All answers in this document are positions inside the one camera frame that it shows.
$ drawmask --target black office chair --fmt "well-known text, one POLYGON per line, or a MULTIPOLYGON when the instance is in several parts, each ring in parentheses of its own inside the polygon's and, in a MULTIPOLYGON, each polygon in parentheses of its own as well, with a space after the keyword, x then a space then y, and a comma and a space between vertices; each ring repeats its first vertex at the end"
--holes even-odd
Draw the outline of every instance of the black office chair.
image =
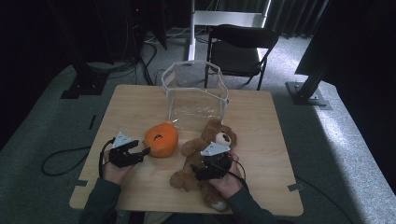
MULTIPOLYGON (((260 74, 259 91, 268 55, 278 39, 275 31, 266 28, 229 24, 214 26, 209 34, 206 60, 217 65, 224 76, 250 77, 245 85, 260 74), (257 49, 267 49, 262 59, 257 49)), ((205 74, 205 87, 207 81, 208 72, 205 74)))

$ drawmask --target brown teddy bear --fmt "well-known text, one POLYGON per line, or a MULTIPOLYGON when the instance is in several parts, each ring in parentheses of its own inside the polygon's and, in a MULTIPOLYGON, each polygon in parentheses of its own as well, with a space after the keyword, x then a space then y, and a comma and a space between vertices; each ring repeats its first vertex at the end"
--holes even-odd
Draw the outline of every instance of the brown teddy bear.
POLYGON ((204 201, 214 209, 222 212, 227 210, 227 204, 221 194, 207 181, 198 181, 192 166, 203 168, 201 151, 206 149, 211 142, 222 144, 233 149, 236 146, 236 134, 230 127, 222 125, 219 119, 211 119, 205 126, 201 138, 192 139, 181 147, 181 154, 186 157, 183 169, 175 172, 169 182, 174 188, 190 191, 200 189, 204 201))

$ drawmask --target wooden table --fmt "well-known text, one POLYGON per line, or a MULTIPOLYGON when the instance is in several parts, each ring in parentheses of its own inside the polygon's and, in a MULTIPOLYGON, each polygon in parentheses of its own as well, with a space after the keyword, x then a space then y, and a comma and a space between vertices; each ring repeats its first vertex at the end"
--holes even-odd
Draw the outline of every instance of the wooden table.
MULTIPOLYGON (((272 96, 266 91, 229 90, 230 103, 223 123, 238 136, 233 150, 247 174, 247 184, 256 202, 275 215, 299 216, 304 209, 296 183, 272 96)), ((83 208, 97 176, 98 158, 103 145, 123 132, 139 140, 134 151, 144 148, 144 133, 166 121, 166 98, 162 87, 119 85, 114 91, 102 124, 70 199, 73 208, 83 208)), ((179 131, 179 145, 200 137, 200 132, 179 131)), ((117 208, 132 211, 216 213, 207 207, 199 190, 174 189, 169 177, 182 168, 185 157, 177 150, 170 158, 145 157, 128 174, 122 185, 117 208)))

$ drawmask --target clear plastic box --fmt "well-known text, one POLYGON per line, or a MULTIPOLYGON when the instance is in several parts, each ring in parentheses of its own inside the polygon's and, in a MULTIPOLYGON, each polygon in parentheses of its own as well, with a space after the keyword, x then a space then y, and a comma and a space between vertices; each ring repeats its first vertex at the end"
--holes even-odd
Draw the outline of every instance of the clear plastic box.
POLYGON ((228 90, 218 66, 197 60, 174 63, 163 72, 162 82, 168 119, 178 129, 202 131, 209 119, 223 120, 228 90))

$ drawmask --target floor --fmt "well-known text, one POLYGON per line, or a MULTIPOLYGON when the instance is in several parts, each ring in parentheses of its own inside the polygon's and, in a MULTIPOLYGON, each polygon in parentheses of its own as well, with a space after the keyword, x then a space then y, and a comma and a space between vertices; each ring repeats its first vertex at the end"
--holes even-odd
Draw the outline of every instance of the floor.
MULTIPOLYGON (((189 40, 183 30, 170 31, 168 50, 148 40, 142 58, 148 63, 153 82, 161 85, 164 69, 185 61, 189 40)), ((204 60, 206 35, 198 35, 195 59, 204 60)), ((304 82, 294 75, 309 38, 281 37, 268 59, 262 91, 272 93, 290 161, 301 189, 304 213, 299 217, 277 217, 304 224, 396 223, 396 197, 381 175, 356 125, 334 86, 322 82, 318 89, 332 110, 295 105, 286 82, 304 82)), ((91 145, 118 84, 146 85, 144 66, 112 67, 101 95, 61 100, 76 75, 72 66, 52 80, 34 109, 0 152, 0 223, 77 223, 80 211, 69 199, 83 163, 64 175, 44 175, 42 164, 51 153, 91 145)), ((103 63, 91 63, 108 69, 103 63)), ((254 91, 257 78, 248 85, 244 77, 226 77, 229 89, 254 91)), ((44 166, 48 173, 62 173, 72 167, 88 149, 54 156, 44 166)), ((119 223, 129 213, 120 212, 119 223)))

